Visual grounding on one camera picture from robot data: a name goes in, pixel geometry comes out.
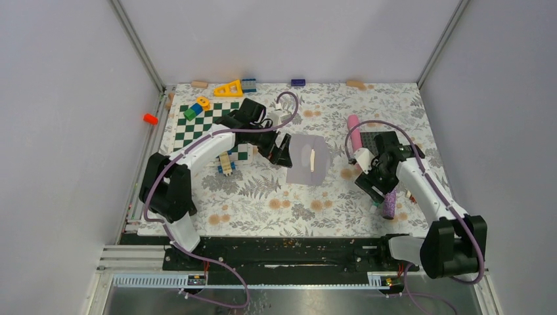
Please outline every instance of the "white wall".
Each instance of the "white wall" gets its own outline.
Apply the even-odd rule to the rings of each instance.
[[[458,0],[123,0],[162,80],[417,81]]]
[[[472,1],[422,97],[507,314],[553,314],[557,2]]]
[[[0,314],[77,314],[157,92],[108,1],[0,3]]]

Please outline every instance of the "red cap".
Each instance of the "red cap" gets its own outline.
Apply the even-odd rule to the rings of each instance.
[[[145,114],[145,116],[143,116],[143,121],[150,123],[151,125],[156,125],[158,123],[158,118],[151,114]]]

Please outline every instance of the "yellow triangle block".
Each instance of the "yellow triangle block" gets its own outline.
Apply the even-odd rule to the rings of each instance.
[[[240,80],[232,81],[214,90],[215,96],[220,97],[239,97],[244,95]]]

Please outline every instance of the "pink cylinder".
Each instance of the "pink cylinder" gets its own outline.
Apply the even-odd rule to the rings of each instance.
[[[352,129],[354,126],[356,126],[360,121],[358,120],[358,116],[356,115],[350,115],[348,116],[348,120],[347,120],[347,125],[348,125],[348,130]],[[360,136],[360,129],[356,129],[352,132],[352,134],[350,135],[350,140],[352,140],[352,150],[353,152],[356,152],[356,150],[358,150],[359,148],[362,147],[362,137]]]

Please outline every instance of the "metal floor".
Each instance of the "metal floor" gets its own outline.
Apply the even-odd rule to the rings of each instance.
[[[414,293],[440,295],[453,303],[459,314],[481,314],[474,288],[449,279],[431,280],[420,275],[409,276]],[[220,306],[184,299],[176,289],[142,289],[113,287],[105,315],[182,315],[182,314],[422,314],[408,297],[385,298],[375,290],[362,289],[251,289],[252,301],[244,310],[229,310]],[[201,296],[221,302],[241,304],[245,293],[241,289],[207,289]],[[454,312],[437,300],[416,297],[432,314]]]

